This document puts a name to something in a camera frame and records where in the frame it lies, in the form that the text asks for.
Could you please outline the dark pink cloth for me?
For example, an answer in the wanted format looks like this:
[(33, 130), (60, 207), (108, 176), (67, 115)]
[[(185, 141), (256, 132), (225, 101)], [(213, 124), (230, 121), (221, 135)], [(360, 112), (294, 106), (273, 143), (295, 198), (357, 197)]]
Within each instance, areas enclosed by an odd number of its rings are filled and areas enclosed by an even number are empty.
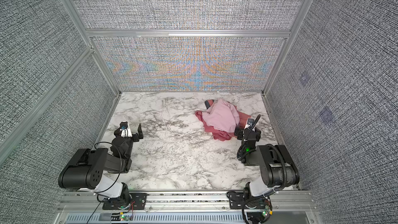
[(196, 111), (195, 116), (203, 123), (206, 132), (214, 139), (226, 141), (235, 136), (235, 128), (243, 128), (250, 115), (239, 112), (234, 105), (214, 104), (208, 110)]

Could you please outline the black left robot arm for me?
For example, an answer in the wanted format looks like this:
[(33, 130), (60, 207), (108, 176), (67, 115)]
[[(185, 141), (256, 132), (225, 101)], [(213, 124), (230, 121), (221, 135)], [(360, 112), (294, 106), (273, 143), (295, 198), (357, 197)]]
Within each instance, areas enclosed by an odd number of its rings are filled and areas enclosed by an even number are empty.
[(131, 194), (126, 183), (118, 182), (104, 175), (104, 172), (127, 173), (132, 164), (133, 144), (144, 138), (142, 125), (136, 133), (131, 131), (127, 121), (121, 122), (109, 142), (110, 148), (79, 149), (72, 156), (59, 175), (58, 183), (64, 189), (78, 189), (92, 192), (103, 210), (143, 209), (146, 194)]

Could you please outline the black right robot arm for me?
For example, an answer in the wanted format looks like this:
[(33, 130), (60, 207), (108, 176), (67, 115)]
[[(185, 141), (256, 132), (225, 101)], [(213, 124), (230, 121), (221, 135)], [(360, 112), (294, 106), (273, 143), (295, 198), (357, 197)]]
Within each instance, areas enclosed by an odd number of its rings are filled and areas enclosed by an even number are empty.
[(241, 206), (254, 197), (264, 197), (300, 182), (300, 174), (285, 145), (256, 145), (260, 141), (258, 128), (235, 128), (234, 132), (241, 146), (237, 159), (243, 165), (258, 166), (260, 176), (246, 184), (242, 194), (231, 196), (230, 201)]

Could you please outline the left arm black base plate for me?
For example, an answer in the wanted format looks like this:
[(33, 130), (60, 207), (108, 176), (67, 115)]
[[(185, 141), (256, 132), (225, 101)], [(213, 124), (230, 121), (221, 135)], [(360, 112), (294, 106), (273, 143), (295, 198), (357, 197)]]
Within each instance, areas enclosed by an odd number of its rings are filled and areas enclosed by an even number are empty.
[(118, 198), (110, 198), (103, 202), (102, 210), (121, 210), (127, 211), (133, 210), (144, 210), (147, 202), (146, 193), (132, 193), (128, 195), (122, 195)]

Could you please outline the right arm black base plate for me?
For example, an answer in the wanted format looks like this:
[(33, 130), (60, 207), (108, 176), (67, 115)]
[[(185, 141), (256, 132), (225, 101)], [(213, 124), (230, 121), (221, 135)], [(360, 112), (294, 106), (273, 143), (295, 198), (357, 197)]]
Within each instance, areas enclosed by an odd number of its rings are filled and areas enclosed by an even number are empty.
[[(253, 197), (249, 193), (244, 193), (242, 191), (228, 191), (227, 198), (229, 200), (230, 209), (241, 209), (243, 204)], [(246, 203), (245, 209), (265, 209), (266, 207), (270, 207), (270, 205), (269, 198), (262, 197), (261, 199)]]

